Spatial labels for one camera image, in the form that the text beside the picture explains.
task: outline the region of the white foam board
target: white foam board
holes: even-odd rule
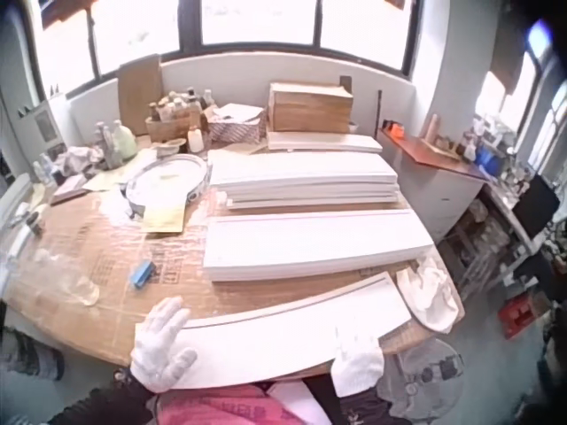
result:
[[[358,151],[380,153],[382,146],[368,135],[337,135],[331,133],[268,132],[271,151]]]
[[[272,152],[235,158],[214,167],[211,185],[222,190],[314,183],[396,183],[379,156],[361,152]]]
[[[219,217],[203,268],[213,281],[283,279],[414,259],[432,246],[409,209]]]
[[[272,208],[277,206],[380,204],[386,202],[398,202],[398,200],[398,195],[395,193],[383,194],[381,196],[377,196],[377,194],[370,194],[360,197],[281,197],[278,199],[245,201],[236,201],[235,199],[229,198],[227,207],[230,210],[243,210],[249,208]]]
[[[334,359],[336,327],[351,321],[376,338],[411,316],[389,274],[339,290],[247,313],[189,321],[173,354],[195,349],[196,362],[177,389],[223,387],[264,381]]]
[[[231,189],[227,192],[227,196],[235,201],[301,197],[381,197],[384,195],[391,196],[399,190],[400,187],[397,184],[315,184],[256,190]]]

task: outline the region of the wooden crate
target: wooden crate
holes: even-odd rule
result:
[[[190,118],[180,118],[170,121],[152,121],[147,118],[145,125],[148,129],[150,140],[154,143],[167,142],[173,139],[187,139],[190,127]]]
[[[274,131],[349,132],[353,95],[343,87],[288,82],[270,85],[268,115]]]

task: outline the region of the white glove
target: white glove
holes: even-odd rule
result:
[[[191,348],[170,357],[171,346],[188,319],[189,310],[182,308],[180,297],[166,298],[152,308],[143,323],[136,325],[130,371],[148,390],[170,390],[197,359]]]
[[[384,374],[384,354],[377,338],[347,326],[337,328],[337,340],[337,357],[330,368],[337,395],[352,396],[376,386]]]

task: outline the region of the white cabinet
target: white cabinet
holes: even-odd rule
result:
[[[484,184],[483,180],[417,164],[385,138],[384,159],[398,173],[401,193],[411,204],[435,242],[461,218]]]

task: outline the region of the wooden table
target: wooden table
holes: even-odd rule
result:
[[[407,135],[399,139],[392,137],[383,130],[379,130],[377,140],[380,143],[384,143],[384,141],[394,143],[421,166],[429,166],[434,169],[448,171],[449,173],[461,174],[473,179],[479,179],[482,182],[486,180],[485,175],[474,164],[440,155],[427,147],[425,142],[418,137]]]
[[[37,248],[65,253],[76,259],[83,273],[100,287],[100,298],[92,307],[79,305],[52,288],[52,279],[40,271],[24,271],[12,281],[4,295],[7,304],[22,313],[48,335],[94,357],[127,365],[134,343],[135,324],[164,297],[182,296],[193,318],[239,313],[318,295],[358,282],[384,270],[395,273],[408,263],[388,267],[272,282],[211,283],[201,267],[207,223],[213,216],[231,215],[222,194],[209,190],[185,213],[184,232],[159,237],[141,231],[139,221],[130,220],[123,199],[115,192],[91,193],[52,207],[46,213],[41,240],[28,243],[24,257]],[[407,204],[349,205],[349,209],[402,208]],[[332,211],[319,208],[280,208],[246,213],[293,213]],[[446,270],[436,249],[431,254]],[[158,273],[142,290],[133,290],[128,277],[143,260],[151,259]],[[453,282],[453,293],[464,315]],[[432,333],[416,320],[396,329],[382,340],[386,353],[406,350],[430,338]],[[299,375],[316,375],[328,365]]]

